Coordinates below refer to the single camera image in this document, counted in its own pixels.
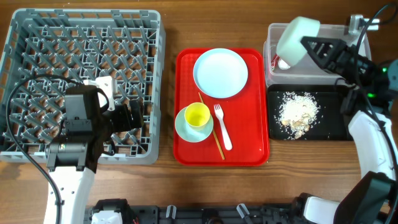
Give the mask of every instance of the fork handle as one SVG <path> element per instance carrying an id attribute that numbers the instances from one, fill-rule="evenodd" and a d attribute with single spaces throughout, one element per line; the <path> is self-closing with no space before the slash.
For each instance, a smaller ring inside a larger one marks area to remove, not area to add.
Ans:
<path id="1" fill-rule="evenodd" d="M 220 126 L 221 126 L 221 132 L 223 133 L 223 141 L 224 141 L 225 149 L 231 150 L 232 142 L 231 142 L 231 139 L 229 138 L 228 132 L 226 131 L 224 121 L 222 119 L 219 119 L 219 121 L 220 121 Z"/>

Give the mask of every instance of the green indicator light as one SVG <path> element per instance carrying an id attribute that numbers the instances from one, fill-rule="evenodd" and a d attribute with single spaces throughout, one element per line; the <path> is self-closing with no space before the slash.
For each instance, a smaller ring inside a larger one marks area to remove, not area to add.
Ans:
<path id="1" fill-rule="evenodd" d="M 375 97 L 376 97 L 376 94 L 368 93 L 368 97 L 369 97 L 369 98 L 375 98 Z"/>

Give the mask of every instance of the gray plastic container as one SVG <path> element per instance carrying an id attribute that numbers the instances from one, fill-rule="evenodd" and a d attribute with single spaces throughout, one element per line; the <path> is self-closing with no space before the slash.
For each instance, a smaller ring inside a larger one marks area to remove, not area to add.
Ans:
<path id="1" fill-rule="evenodd" d="M 329 74 L 320 69 L 308 54 L 304 56 L 301 61 L 294 67 L 288 70 L 281 70 L 276 66 L 275 70 L 271 70 L 271 60 L 276 54 L 276 46 L 283 32 L 286 24 L 271 24 L 268 27 L 268 38 L 264 43 L 263 58 L 264 68 L 266 74 L 266 84 L 300 84 L 300 85 L 334 85 L 339 75 Z M 318 37 L 337 38 L 342 39 L 347 44 L 356 44 L 358 36 L 345 34 L 347 29 L 344 25 L 321 25 Z M 371 58 L 371 51 L 369 48 L 368 37 L 365 35 L 359 54 Z"/>
<path id="2" fill-rule="evenodd" d="M 12 16 L 0 68 L 0 160 L 28 162 L 6 132 L 6 102 L 15 83 L 38 73 L 118 81 L 116 104 L 141 98 L 144 127 L 113 134 L 119 151 L 102 164 L 152 164 L 159 155 L 160 83 L 165 30 L 153 10 L 18 9 Z M 12 101 L 11 121 L 23 148 L 40 163 L 45 145 L 65 117 L 63 80 L 30 81 Z"/>

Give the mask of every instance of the yellow cup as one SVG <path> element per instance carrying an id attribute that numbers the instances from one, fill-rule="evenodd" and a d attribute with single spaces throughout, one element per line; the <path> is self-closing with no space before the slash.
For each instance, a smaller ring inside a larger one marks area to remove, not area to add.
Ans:
<path id="1" fill-rule="evenodd" d="M 184 117 L 192 129 L 200 131 L 209 122 L 210 110 L 203 103 L 192 103 L 187 106 Z"/>

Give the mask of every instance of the white plate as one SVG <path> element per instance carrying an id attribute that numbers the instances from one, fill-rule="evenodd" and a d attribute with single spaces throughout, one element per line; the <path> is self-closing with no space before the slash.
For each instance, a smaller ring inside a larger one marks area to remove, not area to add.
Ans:
<path id="1" fill-rule="evenodd" d="M 210 116 L 209 122 L 206 127 L 200 131 L 193 130 L 184 118 L 184 113 L 187 108 L 185 107 L 178 112 L 175 118 L 175 130 L 177 134 L 187 142 L 201 142 L 205 140 L 213 130 L 213 118 Z"/>
<path id="2" fill-rule="evenodd" d="M 202 54 L 193 67 L 197 87 L 214 98 L 239 93 L 248 80 L 248 67 L 241 56 L 228 49 L 212 49 Z"/>

